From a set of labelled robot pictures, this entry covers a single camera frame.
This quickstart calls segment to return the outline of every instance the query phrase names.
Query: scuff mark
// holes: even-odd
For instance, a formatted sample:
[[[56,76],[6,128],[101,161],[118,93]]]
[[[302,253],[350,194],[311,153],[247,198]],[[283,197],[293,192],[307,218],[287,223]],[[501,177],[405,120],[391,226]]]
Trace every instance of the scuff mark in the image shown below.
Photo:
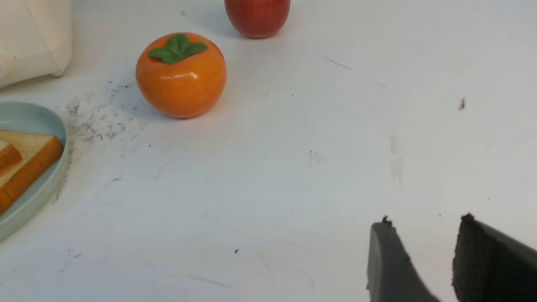
[[[63,188],[65,188],[65,185],[67,184],[67,174],[69,172],[69,165],[71,164],[71,161],[72,160],[69,159],[69,163],[67,164],[68,166],[67,166],[67,169],[66,169],[66,173],[65,173],[65,175],[63,175],[62,182],[58,186],[58,190],[56,191],[56,196],[54,197],[54,200],[52,200],[52,204],[55,204],[60,199],[60,197],[62,196]]]
[[[380,83],[380,82],[377,82],[377,81],[375,81],[375,80],[372,79],[372,78],[369,78],[369,77],[366,77],[366,76],[363,76],[363,77],[364,77],[364,79],[366,79],[366,80],[369,80],[369,81],[371,81],[371,82],[373,82],[373,83],[375,83],[375,84],[377,84],[377,85],[379,85],[379,86],[382,86],[382,87],[388,89],[388,87],[386,87],[386,85],[384,85],[384,84],[382,84],[382,83]]]
[[[198,276],[193,276],[193,275],[186,275],[185,277],[189,278],[189,279],[205,282],[205,283],[208,283],[208,284],[213,284],[213,285],[216,285],[218,287],[223,287],[223,288],[228,289],[228,290],[240,292],[238,289],[235,289],[235,288],[233,288],[233,287],[231,287],[231,286],[229,286],[227,284],[216,282],[216,281],[213,281],[213,280],[210,280],[210,279],[205,279],[205,278],[198,277]]]
[[[114,182],[118,182],[118,181],[120,181],[120,180],[122,180],[122,179],[123,179],[123,175],[122,175],[121,172],[120,172],[120,173],[119,173],[119,177],[116,177],[116,178],[112,179],[111,181],[109,181],[108,183],[106,183],[106,184],[101,188],[101,191],[102,191],[103,189],[107,188],[107,187],[108,187],[109,185],[111,185],[112,183],[114,183]]]
[[[150,178],[159,179],[161,177],[161,171],[162,171],[162,168],[159,168],[158,172],[157,172],[157,175],[156,176],[151,176]]]
[[[319,151],[315,151],[315,152],[310,151],[309,152],[309,161],[308,161],[308,163],[320,164],[321,160],[323,160],[323,158],[319,156]]]
[[[334,64],[336,64],[336,65],[338,65],[338,66],[340,66],[340,67],[343,67],[343,68],[345,68],[345,69],[347,69],[347,70],[352,70],[352,69],[350,69],[349,67],[347,67],[347,66],[345,66],[345,65],[343,65],[343,64],[341,64],[341,63],[338,63],[338,62],[336,62],[336,61],[334,61],[334,60],[332,60],[332,59],[330,59],[330,58],[328,58],[328,57],[323,56],[323,58],[324,58],[325,60],[330,61],[330,62],[332,62],[332,63],[334,63]]]
[[[285,267],[288,267],[294,271],[296,271],[297,273],[301,274],[302,276],[304,276],[304,278],[306,278],[307,280],[309,280],[309,283],[311,284],[311,290],[313,292],[313,301],[315,301],[315,296],[316,296],[316,289],[315,289],[315,281],[313,280],[313,278],[311,278],[307,273],[299,270],[298,268],[292,266],[292,265],[289,265],[289,264],[282,264],[283,266]]]
[[[263,255],[261,255],[260,253],[254,251],[254,253],[257,254],[257,256],[259,256],[259,258],[261,259],[261,262],[263,263],[263,268],[265,268],[265,271],[267,272],[267,275],[268,277],[270,278],[270,284],[272,287],[274,287],[274,275],[272,274],[272,271],[270,270],[269,268],[269,264],[267,263],[267,261],[265,260],[265,257],[263,257]]]
[[[391,176],[399,183],[399,189],[403,190],[403,157],[400,155],[396,137],[390,135],[389,140],[392,154],[392,160],[390,161]]]
[[[158,273],[159,275],[164,275],[161,271],[159,271],[158,269],[156,269],[151,263],[141,259],[141,258],[138,258],[136,256],[133,256],[133,255],[128,255],[130,256],[132,259],[142,263],[142,264],[145,264],[147,267],[149,267],[151,270],[153,270],[154,272]]]

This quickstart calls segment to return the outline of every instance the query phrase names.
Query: white appliance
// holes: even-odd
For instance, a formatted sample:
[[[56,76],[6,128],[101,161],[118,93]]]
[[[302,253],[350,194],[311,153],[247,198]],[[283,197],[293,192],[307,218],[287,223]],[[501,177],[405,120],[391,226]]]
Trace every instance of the white appliance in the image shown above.
[[[0,89],[61,76],[71,60],[71,0],[0,0]]]

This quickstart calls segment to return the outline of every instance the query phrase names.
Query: green leaf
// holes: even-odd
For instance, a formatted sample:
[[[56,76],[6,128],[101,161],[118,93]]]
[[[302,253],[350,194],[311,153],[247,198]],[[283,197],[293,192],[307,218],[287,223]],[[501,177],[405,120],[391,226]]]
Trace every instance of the green leaf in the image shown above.
[[[171,56],[175,56],[171,51],[169,51],[167,48],[165,47],[157,47],[153,50],[151,50],[148,55],[150,57],[154,57],[156,59],[163,59],[165,57],[171,57]]]
[[[164,57],[164,58],[162,58],[162,62],[165,63],[165,64],[175,64],[175,63],[183,60],[184,58],[186,58],[186,56],[184,54],[179,54],[179,55],[176,55],[176,56]]]
[[[190,44],[184,54],[186,56],[191,56],[191,55],[195,55],[195,54],[199,54],[201,52],[204,52],[206,50],[208,50],[209,47],[207,47],[207,45],[203,44],[203,43],[200,43],[200,42],[196,42],[196,43],[192,43]]]
[[[182,54],[190,45],[190,39],[184,34],[171,36],[166,43],[166,48],[174,54]]]

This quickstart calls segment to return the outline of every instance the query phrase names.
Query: orange persimmon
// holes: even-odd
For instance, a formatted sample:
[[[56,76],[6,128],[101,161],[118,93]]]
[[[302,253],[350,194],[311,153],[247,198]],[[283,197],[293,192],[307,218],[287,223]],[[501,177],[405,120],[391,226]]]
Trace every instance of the orange persimmon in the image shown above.
[[[208,39],[173,33],[151,43],[136,64],[136,82],[158,110],[190,118],[209,110],[226,85],[226,62]]]

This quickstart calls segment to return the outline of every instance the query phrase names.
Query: apple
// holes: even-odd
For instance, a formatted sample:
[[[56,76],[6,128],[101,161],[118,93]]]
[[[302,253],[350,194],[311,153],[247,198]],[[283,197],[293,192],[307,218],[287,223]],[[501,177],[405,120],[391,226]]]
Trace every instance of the apple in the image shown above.
[[[224,4],[233,27],[250,38],[277,34],[291,8],[291,0],[224,0]]]

